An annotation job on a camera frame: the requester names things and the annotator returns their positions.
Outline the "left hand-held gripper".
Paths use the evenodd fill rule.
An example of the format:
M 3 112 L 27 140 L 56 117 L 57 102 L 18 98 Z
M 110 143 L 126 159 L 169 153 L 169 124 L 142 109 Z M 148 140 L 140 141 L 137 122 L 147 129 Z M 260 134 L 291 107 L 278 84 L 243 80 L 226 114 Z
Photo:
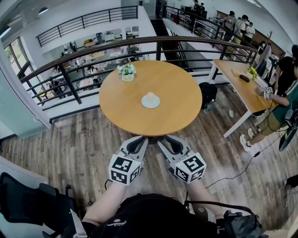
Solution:
M 140 175 L 148 138 L 135 136 L 122 143 L 119 151 L 112 155 L 108 166 L 109 179 L 123 185 L 130 185 Z

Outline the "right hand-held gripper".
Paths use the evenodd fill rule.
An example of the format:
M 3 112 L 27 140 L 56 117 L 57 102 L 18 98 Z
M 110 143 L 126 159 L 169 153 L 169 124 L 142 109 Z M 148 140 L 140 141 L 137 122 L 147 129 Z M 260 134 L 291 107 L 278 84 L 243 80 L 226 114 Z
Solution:
M 200 179 L 207 168 L 202 156 L 190 150 L 187 141 L 178 136 L 165 135 L 165 140 L 171 149 L 162 141 L 158 141 L 157 145 L 169 161 L 173 175 L 187 184 Z

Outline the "white saucer plate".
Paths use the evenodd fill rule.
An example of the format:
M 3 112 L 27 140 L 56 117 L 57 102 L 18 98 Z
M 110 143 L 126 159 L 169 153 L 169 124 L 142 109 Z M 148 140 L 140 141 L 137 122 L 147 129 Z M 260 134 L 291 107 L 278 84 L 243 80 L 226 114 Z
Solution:
M 147 101 L 147 95 L 145 95 L 145 96 L 143 96 L 143 98 L 142 98 L 142 105 L 143 105 L 144 107 L 146 107 L 146 108 L 149 108 L 149 109 L 157 108 L 157 107 L 160 105 L 160 99 L 159 99 L 159 97 L 157 97 L 157 96 L 155 95 L 155 100 L 154 100 L 154 102 L 153 102 L 153 103 L 149 103 L 149 102 Z

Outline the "person's right forearm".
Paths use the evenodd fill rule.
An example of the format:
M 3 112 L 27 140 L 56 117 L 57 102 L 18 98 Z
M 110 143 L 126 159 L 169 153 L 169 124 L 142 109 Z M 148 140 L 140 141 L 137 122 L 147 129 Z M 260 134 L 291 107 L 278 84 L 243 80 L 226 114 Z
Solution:
M 190 184 L 185 184 L 186 190 L 191 201 L 210 201 L 216 202 L 208 190 L 205 188 L 201 179 L 196 179 Z M 216 205 L 209 204 L 193 204 L 194 213 L 197 217 L 204 218 L 203 213 L 199 210 L 201 207 L 209 209 L 214 214 L 215 219 L 224 218 L 222 208 Z

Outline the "clear water bottle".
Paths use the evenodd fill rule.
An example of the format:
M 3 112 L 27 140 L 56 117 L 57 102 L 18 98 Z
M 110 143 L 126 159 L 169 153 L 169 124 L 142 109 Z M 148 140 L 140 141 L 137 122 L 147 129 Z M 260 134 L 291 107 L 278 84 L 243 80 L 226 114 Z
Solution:
M 213 107 L 213 105 L 214 105 L 214 102 L 215 102 L 215 100 L 212 99 L 210 102 L 208 102 L 208 103 L 206 104 L 206 106 L 205 106 L 205 108 L 204 108 L 204 111 L 203 111 L 205 114 L 208 114 L 208 113 L 211 111 L 211 109 L 212 109 L 212 107 Z

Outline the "person's black shirt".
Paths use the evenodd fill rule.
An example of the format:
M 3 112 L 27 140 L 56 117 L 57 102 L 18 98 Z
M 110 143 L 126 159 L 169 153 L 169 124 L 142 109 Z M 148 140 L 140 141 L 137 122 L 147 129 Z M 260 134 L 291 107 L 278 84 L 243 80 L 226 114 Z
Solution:
M 117 213 L 99 226 L 82 223 L 89 238 L 216 238 L 216 224 L 188 212 L 176 199 L 160 194 L 125 199 Z

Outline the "pale flowers in cream pot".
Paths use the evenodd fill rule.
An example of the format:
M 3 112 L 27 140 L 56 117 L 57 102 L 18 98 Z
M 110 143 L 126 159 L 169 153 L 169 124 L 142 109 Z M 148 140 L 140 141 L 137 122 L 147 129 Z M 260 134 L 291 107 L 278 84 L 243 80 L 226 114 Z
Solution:
M 126 64 L 117 66 L 118 74 L 121 76 L 122 81 L 131 82 L 135 79 L 136 68 L 133 64 Z

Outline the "rectangular wooden table white legs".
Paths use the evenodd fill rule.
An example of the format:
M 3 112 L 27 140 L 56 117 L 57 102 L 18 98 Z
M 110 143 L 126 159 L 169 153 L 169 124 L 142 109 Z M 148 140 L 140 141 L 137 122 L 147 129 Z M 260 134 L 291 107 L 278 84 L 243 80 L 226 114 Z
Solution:
M 223 74 L 223 78 L 228 81 L 233 89 L 237 92 L 238 96 L 245 104 L 247 112 L 223 135 L 224 138 L 232 134 L 238 127 L 240 127 L 253 113 L 269 109 L 271 106 L 276 106 L 277 103 L 265 100 L 257 94 L 258 84 L 254 80 L 245 82 L 232 72 L 235 69 L 246 72 L 248 64 L 228 61 L 223 59 L 214 59 L 211 72 L 209 74 L 210 81 L 216 75 L 217 70 Z

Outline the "dark metal railing wooden handrail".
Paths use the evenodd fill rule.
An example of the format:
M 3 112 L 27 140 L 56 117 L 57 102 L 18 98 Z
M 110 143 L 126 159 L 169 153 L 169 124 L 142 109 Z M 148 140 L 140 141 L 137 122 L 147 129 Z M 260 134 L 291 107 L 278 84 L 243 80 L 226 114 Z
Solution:
M 81 82 L 84 79 L 88 79 L 91 75 L 77 77 L 71 79 L 70 74 L 77 73 L 81 69 L 86 69 L 89 66 L 105 64 L 110 61 L 126 61 L 130 58 L 139 58 L 145 55 L 155 55 L 156 60 L 161 60 L 162 54 L 170 54 L 172 59 L 167 60 L 168 63 L 177 64 L 183 70 L 189 72 L 190 70 L 207 70 L 211 69 L 210 66 L 196 66 L 190 67 L 188 63 L 191 59 L 185 57 L 188 50 L 183 49 L 182 42 L 195 42 L 211 45 L 216 50 L 197 50 L 193 49 L 192 53 L 215 53 L 218 54 L 222 60 L 226 55 L 236 56 L 236 62 L 240 62 L 240 57 L 244 57 L 245 63 L 252 63 L 257 55 L 257 50 L 247 45 L 238 45 L 235 43 L 226 42 L 223 40 L 205 39 L 199 37 L 187 37 L 187 36 L 154 36 L 154 37 L 142 37 L 135 40 L 128 39 L 122 41 L 116 41 L 107 45 L 93 46 L 88 49 L 84 49 L 79 52 L 70 54 L 69 56 L 63 56 L 57 60 L 54 60 L 39 69 L 33 71 L 28 76 L 24 74 L 24 70 L 19 73 L 21 83 L 27 83 L 32 78 L 37 77 L 41 73 L 58 68 L 59 72 L 55 76 L 51 76 L 48 79 L 37 83 L 29 87 L 29 91 L 34 91 L 36 87 L 44 84 L 49 84 L 55 80 L 59 80 L 58 85 L 48 88 L 40 93 L 35 94 L 34 98 L 40 98 L 41 95 L 47 95 L 48 92 L 53 91 L 56 88 L 68 86 L 69 90 L 65 93 L 56 95 L 56 98 L 60 98 L 64 95 L 73 96 L 74 99 L 81 103 L 82 97 L 78 95 L 79 91 L 97 86 L 97 83 L 91 83 L 87 86 L 77 86 L 77 82 Z M 228 47 L 236 50 L 235 53 L 228 52 Z

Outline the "black equipment bag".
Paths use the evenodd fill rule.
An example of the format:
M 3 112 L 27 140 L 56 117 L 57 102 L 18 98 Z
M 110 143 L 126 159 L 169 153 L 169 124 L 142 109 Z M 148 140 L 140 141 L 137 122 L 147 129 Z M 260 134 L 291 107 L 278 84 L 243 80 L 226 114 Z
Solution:
M 227 210 L 223 219 L 217 220 L 217 238 L 268 238 L 258 215 L 244 215 Z

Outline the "long white box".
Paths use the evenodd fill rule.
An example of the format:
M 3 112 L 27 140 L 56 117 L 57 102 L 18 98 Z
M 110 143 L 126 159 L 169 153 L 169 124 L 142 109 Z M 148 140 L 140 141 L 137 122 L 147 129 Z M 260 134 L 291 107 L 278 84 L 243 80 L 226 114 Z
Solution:
M 261 77 L 257 76 L 254 81 L 261 87 L 261 88 L 267 88 L 268 83 L 265 82 Z

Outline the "white low cabinet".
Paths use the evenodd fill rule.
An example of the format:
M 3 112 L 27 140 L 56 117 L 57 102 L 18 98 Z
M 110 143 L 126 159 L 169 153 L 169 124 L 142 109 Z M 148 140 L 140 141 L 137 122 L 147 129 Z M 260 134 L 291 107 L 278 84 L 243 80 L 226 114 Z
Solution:
M 3 172 L 31 188 L 38 188 L 40 183 L 49 184 L 48 178 L 26 170 L 0 156 L 0 175 Z

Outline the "black office chair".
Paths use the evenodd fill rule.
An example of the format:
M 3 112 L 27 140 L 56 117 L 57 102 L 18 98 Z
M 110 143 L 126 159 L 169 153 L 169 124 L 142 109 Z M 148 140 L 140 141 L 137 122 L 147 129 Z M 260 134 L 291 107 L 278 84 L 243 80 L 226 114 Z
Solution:
M 44 183 L 34 189 L 3 172 L 0 175 L 0 213 L 10 223 L 46 225 L 54 232 L 43 231 L 43 237 L 56 238 L 66 229 L 74 228 L 70 212 L 78 214 L 76 201 L 68 194 L 70 188 L 66 185 L 65 194 Z

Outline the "black balcony railing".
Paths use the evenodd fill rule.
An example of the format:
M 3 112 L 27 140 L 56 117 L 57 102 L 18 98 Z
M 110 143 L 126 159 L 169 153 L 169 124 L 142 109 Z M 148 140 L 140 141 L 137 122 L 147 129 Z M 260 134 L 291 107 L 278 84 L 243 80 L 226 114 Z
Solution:
M 138 6 L 115 7 L 88 13 L 61 24 L 58 24 L 36 36 L 42 47 L 55 39 L 62 38 L 67 34 L 86 29 L 91 26 L 111 23 L 120 20 L 131 20 L 138 18 Z

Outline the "black table pedestal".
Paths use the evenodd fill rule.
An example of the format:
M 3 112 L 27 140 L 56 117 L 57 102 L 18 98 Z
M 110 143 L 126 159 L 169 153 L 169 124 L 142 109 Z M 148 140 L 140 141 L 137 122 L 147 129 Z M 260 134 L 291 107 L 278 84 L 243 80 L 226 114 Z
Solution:
M 137 141 L 138 145 L 141 145 L 144 141 L 143 137 L 146 137 L 146 136 L 135 135 L 135 134 L 132 134 L 132 136 L 133 137 L 131 137 L 131 139 L 138 139 L 139 137 L 141 137 L 140 141 Z M 148 139 L 148 144 L 149 145 L 154 145 L 158 141 L 163 141 L 165 139 L 165 135 L 162 135 L 162 136 L 147 136 L 146 138 Z

